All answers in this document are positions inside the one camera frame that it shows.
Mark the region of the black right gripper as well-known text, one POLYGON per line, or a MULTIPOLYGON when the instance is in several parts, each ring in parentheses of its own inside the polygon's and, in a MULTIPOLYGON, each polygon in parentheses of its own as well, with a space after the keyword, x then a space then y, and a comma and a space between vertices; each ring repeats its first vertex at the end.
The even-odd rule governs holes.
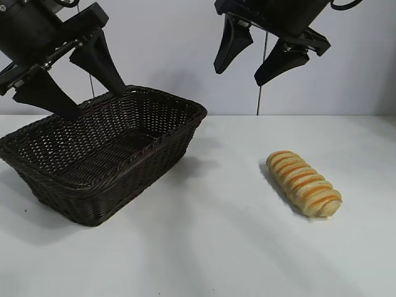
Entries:
POLYGON ((330 43, 309 26, 328 1, 215 1, 225 15, 222 40, 213 66, 222 74, 235 57, 253 44, 251 25, 279 37, 274 48, 254 74, 258 86, 309 61, 308 48, 322 56, 330 43))

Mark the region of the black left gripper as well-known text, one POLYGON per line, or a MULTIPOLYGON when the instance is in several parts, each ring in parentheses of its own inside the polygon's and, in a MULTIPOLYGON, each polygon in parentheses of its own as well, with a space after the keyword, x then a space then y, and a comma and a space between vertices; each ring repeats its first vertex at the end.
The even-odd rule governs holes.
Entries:
POLYGON ((126 85, 106 43, 108 15, 94 2, 66 21, 56 14, 78 1, 1 1, 1 52, 12 62, 1 71, 1 95, 15 89, 14 101, 78 120, 79 106, 49 74, 71 52, 70 62, 97 79, 113 95, 126 85))

